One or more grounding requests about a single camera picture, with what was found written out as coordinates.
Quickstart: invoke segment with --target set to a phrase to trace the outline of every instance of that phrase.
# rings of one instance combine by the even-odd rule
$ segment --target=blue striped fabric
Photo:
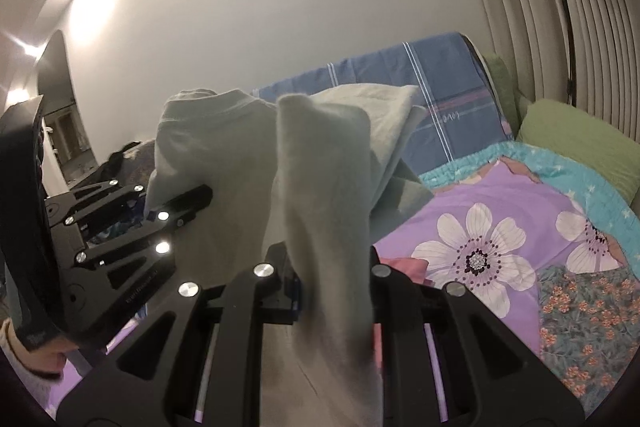
[[[402,158],[418,174],[511,139],[486,74],[468,42],[448,33],[346,58],[254,90],[269,102],[286,93],[314,94],[341,84],[418,86],[428,115]]]

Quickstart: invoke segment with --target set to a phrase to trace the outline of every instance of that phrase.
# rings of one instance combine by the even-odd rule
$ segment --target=sleeve
[[[0,348],[2,349],[2,352],[4,352],[9,364],[11,364],[11,367],[13,367],[16,375],[20,378],[20,381],[27,388],[27,391],[29,391],[31,396],[36,399],[43,409],[46,409],[49,404],[49,393],[51,388],[55,384],[59,383],[62,377],[49,380],[48,378],[42,378],[34,375],[24,367],[20,363],[20,360],[15,356],[14,351],[7,340],[8,325],[9,319],[5,320],[2,323],[2,327],[0,327]]]

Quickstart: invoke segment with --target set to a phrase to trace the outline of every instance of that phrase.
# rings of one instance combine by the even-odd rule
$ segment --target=metal rod
[[[569,12],[568,0],[560,0],[562,2],[562,11],[564,12],[564,21],[566,22],[567,42],[569,47],[569,79],[567,83],[567,95],[569,103],[576,107],[577,103],[577,85],[576,77],[576,60],[575,60],[575,38],[574,26],[571,22],[571,13]]]

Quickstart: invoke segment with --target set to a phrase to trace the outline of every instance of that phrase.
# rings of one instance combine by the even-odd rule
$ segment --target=green pillow
[[[520,117],[516,107],[516,86],[507,66],[498,55],[483,55],[483,58],[491,75],[490,82],[498,97],[498,105],[511,126],[513,136],[516,136],[520,128]]]
[[[628,204],[638,192],[640,144],[580,109],[554,100],[538,100],[529,106],[518,140],[592,168]]]

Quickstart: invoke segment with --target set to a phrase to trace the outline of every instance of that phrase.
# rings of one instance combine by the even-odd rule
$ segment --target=floral bedding
[[[540,358],[587,414],[613,389],[638,350],[640,293],[628,267],[572,274],[552,266],[540,280]]]
[[[544,184],[578,203],[594,227],[616,238],[626,261],[640,278],[640,220],[615,188],[581,163],[547,149],[507,141],[425,172],[420,179],[432,189],[458,183],[501,156],[523,163]]]
[[[436,193],[376,247],[382,257],[428,261],[426,278],[437,287],[464,283],[540,355],[550,347],[549,337],[541,337],[541,274],[549,267],[571,275],[606,273],[621,269],[625,257],[615,238],[594,227],[573,198],[540,182],[522,163],[501,158],[482,170]],[[565,316],[574,301],[564,293],[557,297],[546,310]],[[596,301],[588,301],[588,309],[597,307]],[[572,334],[563,337],[567,346]],[[628,360],[618,358],[626,367]],[[582,374],[589,359],[575,360]],[[554,367],[551,358],[543,361]],[[575,381],[570,389],[576,395],[582,391]],[[593,398],[585,409],[590,412],[602,398]]]

